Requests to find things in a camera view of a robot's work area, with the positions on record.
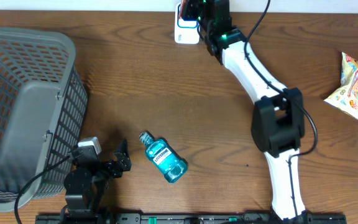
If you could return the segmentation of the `blue Listerine mouthwash bottle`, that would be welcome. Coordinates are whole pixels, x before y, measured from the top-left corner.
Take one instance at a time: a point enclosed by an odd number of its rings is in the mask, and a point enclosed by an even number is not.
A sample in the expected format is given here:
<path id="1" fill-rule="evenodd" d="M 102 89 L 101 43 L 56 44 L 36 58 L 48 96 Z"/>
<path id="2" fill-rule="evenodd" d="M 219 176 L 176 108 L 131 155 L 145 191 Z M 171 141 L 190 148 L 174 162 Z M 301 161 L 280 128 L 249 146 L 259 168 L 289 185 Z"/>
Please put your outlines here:
<path id="1" fill-rule="evenodd" d="M 140 134 L 139 140 L 145 146 L 145 155 L 162 173 L 167 182 L 173 184 L 188 170 L 180 157 L 164 138 L 155 139 L 148 131 Z"/>

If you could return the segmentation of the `wet wipes packet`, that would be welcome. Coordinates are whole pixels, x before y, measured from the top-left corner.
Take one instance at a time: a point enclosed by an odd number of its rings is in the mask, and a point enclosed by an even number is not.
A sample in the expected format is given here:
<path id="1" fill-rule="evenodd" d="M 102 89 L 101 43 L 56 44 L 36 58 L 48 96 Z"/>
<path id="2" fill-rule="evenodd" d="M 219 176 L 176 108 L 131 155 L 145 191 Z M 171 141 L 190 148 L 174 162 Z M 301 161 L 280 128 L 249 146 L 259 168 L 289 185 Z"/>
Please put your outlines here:
<path id="1" fill-rule="evenodd" d="M 342 52 L 340 87 L 324 102 L 358 120 L 358 60 Z"/>

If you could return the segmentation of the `orange Top snack bar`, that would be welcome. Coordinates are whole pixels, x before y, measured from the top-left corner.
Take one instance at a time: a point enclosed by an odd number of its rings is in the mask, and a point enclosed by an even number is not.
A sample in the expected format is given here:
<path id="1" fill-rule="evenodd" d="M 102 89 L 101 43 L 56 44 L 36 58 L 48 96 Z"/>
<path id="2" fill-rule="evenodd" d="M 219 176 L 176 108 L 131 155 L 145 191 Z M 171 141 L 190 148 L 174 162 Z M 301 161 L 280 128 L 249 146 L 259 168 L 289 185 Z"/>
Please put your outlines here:
<path id="1" fill-rule="evenodd" d="M 186 6 L 186 0 L 181 0 L 181 3 L 180 3 L 180 17 L 183 17 L 185 15 L 185 6 Z"/>

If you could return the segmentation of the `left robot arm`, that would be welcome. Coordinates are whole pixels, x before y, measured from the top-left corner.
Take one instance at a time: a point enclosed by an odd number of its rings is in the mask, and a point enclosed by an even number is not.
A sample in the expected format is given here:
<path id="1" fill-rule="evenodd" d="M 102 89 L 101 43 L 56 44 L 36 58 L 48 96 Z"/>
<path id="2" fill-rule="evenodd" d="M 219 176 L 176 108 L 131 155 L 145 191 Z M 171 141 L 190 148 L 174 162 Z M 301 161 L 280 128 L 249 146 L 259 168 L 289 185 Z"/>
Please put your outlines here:
<path id="1" fill-rule="evenodd" d="M 131 169 L 127 141 L 114 151 L 116 159 L 102 162 L 98 138 L 85 138 L 70 153 L 76 169 L 64 180 L 67 205 L 60 214 L 61 223 L 115 223 L 114 215 L 99 206 L 112 179 L 121 178 Z"/>

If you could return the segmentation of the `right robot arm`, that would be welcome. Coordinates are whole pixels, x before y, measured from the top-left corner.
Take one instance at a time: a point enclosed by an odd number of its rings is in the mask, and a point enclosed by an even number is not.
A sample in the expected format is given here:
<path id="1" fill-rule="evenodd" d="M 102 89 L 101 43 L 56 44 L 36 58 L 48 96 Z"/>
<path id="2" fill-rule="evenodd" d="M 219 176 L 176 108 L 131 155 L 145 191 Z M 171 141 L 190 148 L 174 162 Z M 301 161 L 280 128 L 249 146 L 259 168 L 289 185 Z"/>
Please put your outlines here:
<path id="1" fill-rule="evenodd" d="M 249 38 L 232 24 L 229 1 L 188 0 L 180 6 L 180 19 L 197 23 L 209 53 L 235 75 L 254 104 L 251 134 L 268 162 L 274 213 L 284 222 L 300 221 L 305 211 L 296 157 L 305 135 L 300 90 L 287 88 L 258 60 Z"/>

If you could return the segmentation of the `white barcode scanner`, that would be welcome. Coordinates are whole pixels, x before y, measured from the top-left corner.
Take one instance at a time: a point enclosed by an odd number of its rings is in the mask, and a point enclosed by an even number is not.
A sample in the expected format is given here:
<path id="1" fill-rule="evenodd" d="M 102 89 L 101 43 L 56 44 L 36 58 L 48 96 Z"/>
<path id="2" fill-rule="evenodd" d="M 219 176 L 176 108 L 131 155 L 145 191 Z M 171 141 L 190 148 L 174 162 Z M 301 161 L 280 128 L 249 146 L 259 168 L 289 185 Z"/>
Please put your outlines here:
<path id="1" fill-rule="evenodd" d="M 175 42 L 178 44 L 197 44 L 199 42 L 198 22 L 185 21 L 181 18 L 181 3 L 175 8 Z"/>

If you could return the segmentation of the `grey plastic shopping basket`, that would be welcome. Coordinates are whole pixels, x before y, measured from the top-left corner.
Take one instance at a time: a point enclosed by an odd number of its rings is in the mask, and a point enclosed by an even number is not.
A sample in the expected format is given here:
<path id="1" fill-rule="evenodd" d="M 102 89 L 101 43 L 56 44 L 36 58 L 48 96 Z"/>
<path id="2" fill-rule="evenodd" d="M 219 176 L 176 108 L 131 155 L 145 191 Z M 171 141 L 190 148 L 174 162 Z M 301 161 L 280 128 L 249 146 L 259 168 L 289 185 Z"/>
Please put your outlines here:
<path id="1" fill-rule="evenodd" d="M 0 212 L 63 190 L 88 104 L 73 42 L 0 27 Z"/>

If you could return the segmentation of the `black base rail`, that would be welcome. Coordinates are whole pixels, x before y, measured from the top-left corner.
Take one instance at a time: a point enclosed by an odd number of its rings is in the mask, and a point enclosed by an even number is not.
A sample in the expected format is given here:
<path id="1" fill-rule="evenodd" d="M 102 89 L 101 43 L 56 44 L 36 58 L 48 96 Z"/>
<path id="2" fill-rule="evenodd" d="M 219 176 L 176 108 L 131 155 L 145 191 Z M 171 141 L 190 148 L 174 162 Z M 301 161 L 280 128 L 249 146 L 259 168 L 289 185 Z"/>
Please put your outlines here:
<path id="1" fill-rule="evenodd" d="M 117 213 L 107 218 L 71 217 L 69 214 L 38 215 L 36 224 L 51 223 L 106 223 L 106 224 L 346 224 L 345 215 L 303 213 L 298 218 L 281 220 L 272 213 L 245 213 L 243 215 L 141 215 L 139 213 Z"/>

